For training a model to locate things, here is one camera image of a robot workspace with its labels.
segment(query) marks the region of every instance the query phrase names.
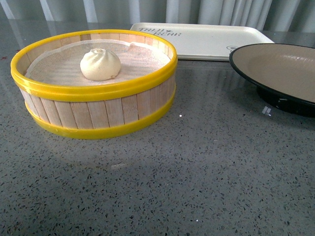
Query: bamboo steamer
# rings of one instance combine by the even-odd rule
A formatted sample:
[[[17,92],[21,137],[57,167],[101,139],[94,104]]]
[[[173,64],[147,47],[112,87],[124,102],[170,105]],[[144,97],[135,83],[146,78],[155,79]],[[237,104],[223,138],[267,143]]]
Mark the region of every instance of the bamboo steamer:
[[[30,64],[45,51],[90,39],[138,42],[161,50],[170,62],[161,69],[129,81],[97,86],[60,86],[25,77]],[[19,51],[11,75],[25,105],[42,128],[70,138],[101,139],[140,130],[160,119],[175,96],[177,53],[168,41],[130,30],[88,30],[57,35]]]

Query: yellow band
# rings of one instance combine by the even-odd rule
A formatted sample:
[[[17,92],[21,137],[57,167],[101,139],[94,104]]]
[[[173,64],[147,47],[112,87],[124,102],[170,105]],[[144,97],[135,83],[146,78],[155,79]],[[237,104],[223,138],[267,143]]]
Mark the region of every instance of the yellow band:
[[[38,81],[34,81],[30,78],[25,77],[17,70],[17,64],[19,60],[27,53],[33,50],[34,48],[55,41],[62,38],[84,35],[84,34],[93,34],[93,33],[119,33],[119,34],[136,34],[145,37],[150,37],[156,39],[160,42],[163,42],[168,48],[172,51],[173,57],[171,61],[162,67],[161,69],[150,73],[146,76],[142,76],[130,81],[114,83],[109,85],[99,85],[99,86],[59,86],[45,84]],[[148,34],[143,32],[131,31],[131,30],[121,30],[121,29],[103,29],[103,30],[87,30],[61,34],[46,38],[35,42],[21,51],[19,51],[11,61],[11,75],[17,84],[22,90],[37,96],[46,99],[56,100],[56,101],[68,101],[68,102],[87,102],[87,101],[100,101],[100,100],[110,100],[120,97],[126,97],[133,94],[137,94],[151,88],[156,87],[157,85],[162,84],[171,75],[174,74],[177,66],[177,53],[174,46],[166,41],[165,39]]]
[[[65,128],[65,127],[53,125],[37,117],[30,110],[30,108],[27,106],[26,103],[25,103],[25,106],[39,126],[41,126],[42,128],[54,134],[58,134],[58,135],[65,136],[68,138],[75,138],[75,139],[105,139],[105,138],[113,138],[113,137],[129,134],[156,122],[163,115],[165,115],[167,111],[171,108],[174,97],[175,97],[175,90],[176,89],[174,89],[172,97],[168,100],[168,102],[163,107],[158,109],[156,112],[140,120],[137,120],[135,122],[123,124],[119,126],[114,126],[114,127],[109,127],[109,128],[75,129],[75,128]]]

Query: quartz countertop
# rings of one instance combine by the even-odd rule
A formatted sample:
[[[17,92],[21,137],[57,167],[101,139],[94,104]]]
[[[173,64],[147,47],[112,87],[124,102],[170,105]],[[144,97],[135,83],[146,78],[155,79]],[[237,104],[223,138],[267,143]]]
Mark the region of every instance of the quartz countertop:
[[[0,25],[0,235],[314,235],[315,118],[271,107],[228,62],[180,60],[174,103],[154,124],[57,136],[28,113],[11,59],[52,35],[131,25]],[[311,33],[263,33],[315,45]]]

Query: black plate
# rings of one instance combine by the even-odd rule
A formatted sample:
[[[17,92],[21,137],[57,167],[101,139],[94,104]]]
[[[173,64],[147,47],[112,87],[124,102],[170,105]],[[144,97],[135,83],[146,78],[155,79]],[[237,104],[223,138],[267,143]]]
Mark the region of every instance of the black plate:
[[[286,112],[315,117],[315,49],[251,44],[231,52],[230,64],[257,85],[259,96]]]

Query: dumpling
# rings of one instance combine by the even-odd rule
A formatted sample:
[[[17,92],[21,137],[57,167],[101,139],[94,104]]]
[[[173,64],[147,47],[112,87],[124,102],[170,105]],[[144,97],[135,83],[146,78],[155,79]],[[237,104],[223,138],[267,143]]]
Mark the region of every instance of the dumpling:
[[[93,81],[115,78],[121,66],[119,57],[115,53],[102,48],[92,49],[83,56],[80,62],[83,75]]]

